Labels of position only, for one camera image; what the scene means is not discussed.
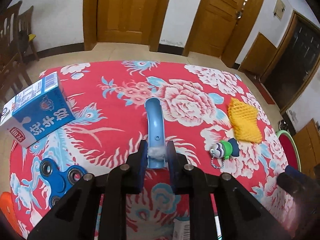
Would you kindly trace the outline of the red bin with green rim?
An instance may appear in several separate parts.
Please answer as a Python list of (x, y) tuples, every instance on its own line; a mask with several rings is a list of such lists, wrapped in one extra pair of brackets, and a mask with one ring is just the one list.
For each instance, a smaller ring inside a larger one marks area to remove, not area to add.
[(299, 153), (290, 133), (285, 130), (280, 130), (276, 132), (276, 135), (284, 150), (288, 164), (300, 172), (302, 169)]

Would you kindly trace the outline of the wall electrical box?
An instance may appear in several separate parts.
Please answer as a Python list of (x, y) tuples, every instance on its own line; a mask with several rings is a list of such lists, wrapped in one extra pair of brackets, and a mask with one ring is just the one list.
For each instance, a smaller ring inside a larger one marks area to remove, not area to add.
[(285, 4), (282, 0), (277, 0), (276, 5), (274, 7), (273, 15), (277, 17), (280, 21), (283, 18), (283, 14), (285, 12)]

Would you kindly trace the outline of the green caterpillar keychain toy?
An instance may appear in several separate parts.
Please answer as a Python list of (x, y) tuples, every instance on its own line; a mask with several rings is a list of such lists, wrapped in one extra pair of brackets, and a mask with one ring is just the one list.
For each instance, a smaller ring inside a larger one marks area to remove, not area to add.
[(211, 146), (209, 153), (212, 158), (223, 158), (225, 160), (230, 157), (238, 157), (240, 155), (238, 141), (235, 138), (221, 140)]

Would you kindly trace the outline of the red floral tablecloth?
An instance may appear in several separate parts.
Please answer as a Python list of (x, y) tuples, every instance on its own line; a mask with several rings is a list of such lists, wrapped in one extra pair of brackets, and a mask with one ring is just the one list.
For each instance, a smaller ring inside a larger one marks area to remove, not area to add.
[(58, 77), (74, 119), (44, 99), (40, 118), (28, 124), (42, 138), (28, 148), (14, 143), (10, 190), (21, 235), (27, 237), (57, 202), (61, 185), (45, 173), (58, 170), (78, 180), (74, 167), (99, 176), (127, 161), (141, 141), (153, 167), (139, 195), (127, 197), (130, 239), (171, 239), (174, 221), (189, 216), (188, 197), (170, 187), (164, 148), (173, 143), (188, 163), (206, 173), (231, 174), (290, 230), (296, 207), (277, 184), (288, 164), (262, 99), (234, 71), (159, 61), (69, 64), (44, 70)]

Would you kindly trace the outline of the left wooden door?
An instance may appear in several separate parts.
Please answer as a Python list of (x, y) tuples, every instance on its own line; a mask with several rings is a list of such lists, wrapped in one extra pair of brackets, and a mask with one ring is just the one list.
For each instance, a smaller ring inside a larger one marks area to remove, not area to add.
[(83, 0), (84, 49), (115, 42), (157, 51), (168, 4), (169, 0)]

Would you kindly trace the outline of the wooden door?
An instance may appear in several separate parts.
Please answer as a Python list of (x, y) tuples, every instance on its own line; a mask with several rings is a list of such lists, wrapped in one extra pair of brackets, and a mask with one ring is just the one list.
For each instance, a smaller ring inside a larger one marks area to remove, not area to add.
[(83, 0), (84, 49), (115, 42), (157, 51), (168, 4), (169, 0)]
[(183, 55), (214, 56), (229, 68), (258, 18), (264, 0), (200, 0)]

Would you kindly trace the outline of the dark open doorway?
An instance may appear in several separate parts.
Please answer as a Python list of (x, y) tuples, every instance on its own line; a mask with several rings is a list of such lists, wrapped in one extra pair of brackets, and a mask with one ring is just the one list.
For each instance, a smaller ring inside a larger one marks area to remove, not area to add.
[(260, 81), (284, 113), (306, 89), (318, 68), (319, 27), (294, 11)]

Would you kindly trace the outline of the white medicine box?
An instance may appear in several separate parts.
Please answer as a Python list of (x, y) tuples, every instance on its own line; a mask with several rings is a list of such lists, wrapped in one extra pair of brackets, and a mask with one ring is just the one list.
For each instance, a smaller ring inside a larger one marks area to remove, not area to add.
[[(222, 239), (220, 221), (214, 216), (217, 236), (213, 239)], [(192, 232), (195, 232), (195, 223), (190, 222), (190, 217), (177, 217), (174, 219), (174, 230), (172, 239), (191, 239)]]

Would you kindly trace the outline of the wooden chair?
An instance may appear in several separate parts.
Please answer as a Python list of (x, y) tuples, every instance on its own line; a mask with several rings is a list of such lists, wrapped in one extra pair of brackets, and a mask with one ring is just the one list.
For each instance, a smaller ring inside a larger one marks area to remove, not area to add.
[(4, 103), (8, 101), (5, 95), (9, 89), (17, 94), (14, 85), (18, 85), (19, 90), (22, 88), (20, 75), (28, 85), (32, 84), (18, 44), (18, 14), (21, 5), (22, 1), (19, 1), (1, 13), (1, 102)]
[(18, 47), (22, 59), (24, 58), (28, 48), (30, 48), (35, 60), (39, 61), (40, 59), (33, 43), (36, 35), (31, 30), (31, 18), (33, 11), (34, 6), (32, 5), (28, 10), (18, 16)]

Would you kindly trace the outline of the blue milk carton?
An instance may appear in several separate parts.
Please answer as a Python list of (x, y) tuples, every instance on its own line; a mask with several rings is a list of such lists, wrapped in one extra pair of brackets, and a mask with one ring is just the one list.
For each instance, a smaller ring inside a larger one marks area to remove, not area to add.
[(75, 116), (57, 72), (50, 73), (22, 90), (3, 107), (1, 131), (28, 148)]

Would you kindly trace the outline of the yellow foam fruit net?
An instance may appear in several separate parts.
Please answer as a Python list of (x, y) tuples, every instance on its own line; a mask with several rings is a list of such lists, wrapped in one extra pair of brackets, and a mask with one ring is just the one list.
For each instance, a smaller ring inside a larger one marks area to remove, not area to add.
[(236, 98), (231, 98), (227, 115), (234, 128), (234, 136), (238, 141), (259, 144), (263, 136), (257, 124), (258, 110)]

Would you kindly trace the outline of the right wooden door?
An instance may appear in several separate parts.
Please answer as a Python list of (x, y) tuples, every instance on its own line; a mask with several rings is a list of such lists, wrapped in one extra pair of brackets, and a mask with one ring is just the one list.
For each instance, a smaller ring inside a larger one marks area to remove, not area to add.
[(183, 55), (214, 56), (229, 68), (258, 18), (264, 0), (200, 0)]

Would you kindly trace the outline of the red doormat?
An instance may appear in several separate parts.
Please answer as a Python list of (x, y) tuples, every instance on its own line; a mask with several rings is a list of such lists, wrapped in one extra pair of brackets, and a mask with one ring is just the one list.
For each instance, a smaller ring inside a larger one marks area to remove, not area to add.
[(264, 98), (264, 100), (269, 104), (269, 105), (275, 105), (274, 100), (271, 98), (270, 94), (268, 91), (265, 89), (265, 87), (260, 83), (259, 80), (255, 78), (254, 75), (250, 73), (246, 73), (246, 76), (250, 79), (250, 81), (255, 85), (255, 87), (259, 90), (260, 94)]

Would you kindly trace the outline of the blue curved plastic piece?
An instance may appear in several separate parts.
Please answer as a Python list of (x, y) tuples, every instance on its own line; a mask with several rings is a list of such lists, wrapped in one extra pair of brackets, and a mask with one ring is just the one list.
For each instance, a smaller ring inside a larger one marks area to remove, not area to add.
[(148, 168), (164, 168), (166, 144), (161, 102), (158, 98), (149, 98), (144, 106), (148, 119)]

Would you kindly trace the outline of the orange object at edge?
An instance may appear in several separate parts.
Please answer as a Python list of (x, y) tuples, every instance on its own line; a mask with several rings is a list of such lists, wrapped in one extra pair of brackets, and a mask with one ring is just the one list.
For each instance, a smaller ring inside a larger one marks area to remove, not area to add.
[(0, 197), (0, 208), (3, 214), (5, 215), (7, 221), (12, 226), (12, 228), (22, 236), (18, 221), (15, 216), (14, 205), (11, 199), (10, 192), (3, 192)]

